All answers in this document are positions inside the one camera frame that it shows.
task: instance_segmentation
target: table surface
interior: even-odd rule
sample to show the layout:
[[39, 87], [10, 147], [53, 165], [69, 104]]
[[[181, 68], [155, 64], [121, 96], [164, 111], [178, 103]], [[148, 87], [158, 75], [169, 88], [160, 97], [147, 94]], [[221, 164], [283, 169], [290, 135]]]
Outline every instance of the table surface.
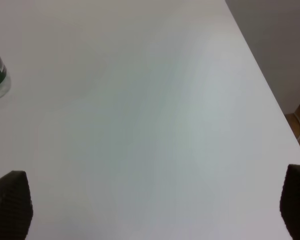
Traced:
[[0, 0], [0, 55], [28, 239], [290, 239], [300, 147], [223, 0]]

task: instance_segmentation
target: white wall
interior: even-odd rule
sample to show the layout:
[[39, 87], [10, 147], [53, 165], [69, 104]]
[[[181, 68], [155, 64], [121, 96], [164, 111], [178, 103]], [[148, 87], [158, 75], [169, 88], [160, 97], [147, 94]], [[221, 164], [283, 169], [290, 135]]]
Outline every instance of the white wall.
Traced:
[[300, 0], [226, 0], [283, 113], [300, 104]]

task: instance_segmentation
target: black object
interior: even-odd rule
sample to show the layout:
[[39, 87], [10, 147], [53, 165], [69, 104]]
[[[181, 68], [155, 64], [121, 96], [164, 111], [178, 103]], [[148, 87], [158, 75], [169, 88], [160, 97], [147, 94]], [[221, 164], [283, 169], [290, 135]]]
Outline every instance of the black object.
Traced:
[[293, 240], [300, 240], [300, 165], [290, 164], [286, 171], [280, 212]]
[[0, 178], [0, 240], [24, 240], [33, 214], [26, 173], [11, 171]]

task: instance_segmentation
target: white table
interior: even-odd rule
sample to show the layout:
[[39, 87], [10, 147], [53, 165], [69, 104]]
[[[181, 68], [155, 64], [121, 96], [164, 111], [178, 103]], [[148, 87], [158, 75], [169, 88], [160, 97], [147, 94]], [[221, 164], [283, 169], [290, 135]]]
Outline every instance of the white table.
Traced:
[[300, 147], [223, 0], [0, 0], [0, 55], [29, 240], [290, 239]]

